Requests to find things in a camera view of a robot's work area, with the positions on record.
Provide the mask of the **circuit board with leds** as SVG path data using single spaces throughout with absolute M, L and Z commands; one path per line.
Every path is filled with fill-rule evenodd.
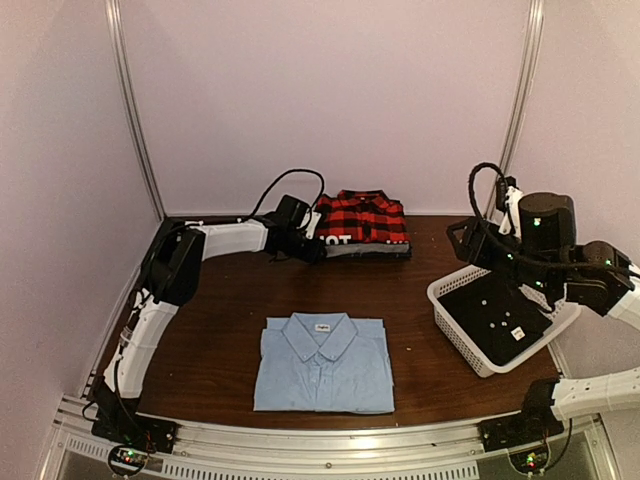
M 522 475 L 534 475 L 544 470 L 550 460 L 550 452 L 547 448 L 536 447 L 513 451 L 509 453 L 509 462 L 512 468 Z
M 149 455 L 126 445 L 116 445 L 107 454 L 107 466 L 120 476 L 137 475 L 149 462 Z

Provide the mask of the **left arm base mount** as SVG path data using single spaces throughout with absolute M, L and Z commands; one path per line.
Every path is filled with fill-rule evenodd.
M 136 415 L 136 425 L 123 417 L 116 426 L 99 417 L 91 427 L 91 433 L 111 442 L 133 447 L 147 453 L 171 454 L 174 449 L 178 425 L 176 422 Z

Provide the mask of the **left circuit board with leds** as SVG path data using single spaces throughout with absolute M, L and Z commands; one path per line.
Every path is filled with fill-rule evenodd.
M 149 455 L 126 445 L 116 445 L 107 454 L 107 466 L 120 476 L 137 475 L 149 462 Z

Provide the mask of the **aluminium frame post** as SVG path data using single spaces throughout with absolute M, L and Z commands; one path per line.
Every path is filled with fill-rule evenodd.
M 144 129 L 136 101 L 122 22 L 121 2 L 118 0 L 106 0 L 104 2 L 104 6 L 117 78 L 124 104 L 125 119 L 129 128 L 139 170 L 147 195 L 151 202 L 154 215 L 158 221 L 162 221 L 166 217 L 166 211 L 161 198 L 156 175 L 151 164 Z
M 520 70 L 499 161 L 499 166 L 504 173 L 508 173 L 512 166 L 519 137 L 524 125 L 526 107 L 532 91 L 539 61 L 544 21 L 545 1 L 531 0 L 529 2 L 528 16 L 524 30 Z

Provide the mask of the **light blue long sleeve shirt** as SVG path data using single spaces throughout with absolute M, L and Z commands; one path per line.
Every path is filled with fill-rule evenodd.
M 346 313 L 269 317 L 260 339 L 253 409 L 360 415 L 395 411 L 381 319 Z

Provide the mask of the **white plastic basket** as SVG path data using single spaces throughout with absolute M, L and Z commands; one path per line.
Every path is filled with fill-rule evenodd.
M 437 326 L 475 373 L 505 374 L 544 349 L 582 308 L 542 293 L 513 287 L 494 272 L 467 266 L 432 282 L 426 295 Z

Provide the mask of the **aluminium front rail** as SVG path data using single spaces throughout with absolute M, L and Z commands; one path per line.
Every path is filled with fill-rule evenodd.
M 84 399 L 63 396 L 36 479 L 121 479 L 107 466 L 114 442 L 91 435 Z M 486 451 L 481 419 L 361 430 L 282 430 L 176 420 L 174 449 L 131 479 L 621 479 L 599 417 L 573 420 L 547 440 L 544 476 L 520 474 L 509 450 Z

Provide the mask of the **left aluminium frame post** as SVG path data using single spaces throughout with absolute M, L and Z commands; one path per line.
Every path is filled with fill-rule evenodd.
M 124 104 L 125 119 L 129 128 L 139 170 L 147 195 L 151 202 L 154 215 L 158 221 L 162 221 L 166 217 L 166 211 L 161 198 L 156 175 L 151 164 L 144 129 L 136 101 L 122 22 L 121 2 L 118 0 L 106 0 L 104 2 L 104 6 L 117 78 Z

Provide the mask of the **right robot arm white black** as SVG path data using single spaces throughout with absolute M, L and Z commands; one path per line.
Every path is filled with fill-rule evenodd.
M 569 196 L 523 194 L 511 187 L 503 200 L 501 224 L 473 216 L 446 230 L 456 257 L 474 266 L 478 278 L 441 296 L 428 290 L 435 311 L 452 329 L 450 339 L 463 343 L 463 356 L 480 364 L 480 376 L 493 374 L 496 364 L 481 348 L 490 334 L 466 330 L 480 323 L 472 311 L 482 285 L 501 311 L 513 305 L 521 315 L 507 321 L 504 341 L 517 352 L 505 369 L 521 364 L 568 325 L 567 304 L 638 327 L 638 267 L 607 242 L 577 244 Z

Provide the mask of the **right circuit board with leds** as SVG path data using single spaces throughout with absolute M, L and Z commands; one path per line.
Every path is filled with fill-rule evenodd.
M 513 451 L 509 453 L 509 462 L 512 468 L 522 475 L 534 475 L 544 470 L 550 460 L 550 452 L 547 448 L 536 447 Z

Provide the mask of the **black shirt in basket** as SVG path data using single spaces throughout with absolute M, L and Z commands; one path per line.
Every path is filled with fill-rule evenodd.
M 442 295 L 439 302 L 497 366 L 514 360 L 552 326 L 533 301 L 494 273 Z

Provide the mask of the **black shirt white letters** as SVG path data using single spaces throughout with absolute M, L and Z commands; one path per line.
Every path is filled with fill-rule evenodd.
M 318 238 L 322 240 L 327 246 L 355 246 L 355 247 L 382 247 L 382 248 L 409 248 L 411 246 L 410 241 L 400 240 L 382 240 L 382 241 L 365 241 L 357 240 L 351 234 L 323 234 Z

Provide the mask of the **red black plaid shirt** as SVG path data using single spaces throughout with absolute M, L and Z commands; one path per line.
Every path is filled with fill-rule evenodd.
M 315 211 L 322 214 L 315 237 L 323 234 L 351 234 L 365 241 L 410 241 L 404 206 L 383 190 L 341 190 L 335 196 L 323 194 Z

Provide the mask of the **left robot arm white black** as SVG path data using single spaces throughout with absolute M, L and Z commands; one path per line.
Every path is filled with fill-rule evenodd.
M 135 414 L 148 367 L 169 323 L 197 293 L 204 261 L 264 252 L 314 264 L 326 256 L 315 237 L 321 219 L 313 206 L 285 195 L 274 211 L 233 223 L 165 221 L 142 262 L 114 356 L 92 388 L 94 424 L 104 425 L 123 444 L 143 436 L 143 421 Z

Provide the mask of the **right aluminium frame post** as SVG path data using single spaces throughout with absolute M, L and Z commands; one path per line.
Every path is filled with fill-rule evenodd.
M 532 91 L 539 61 L 544 21 L 545 1 L 531 0 L 529 2 L 528 16 L 524 30 L 520 70 L 499 161 L 499 166 L 504 173 L 508 173 L 512 166 L 519 137 L 524 125 L 526 107 Z

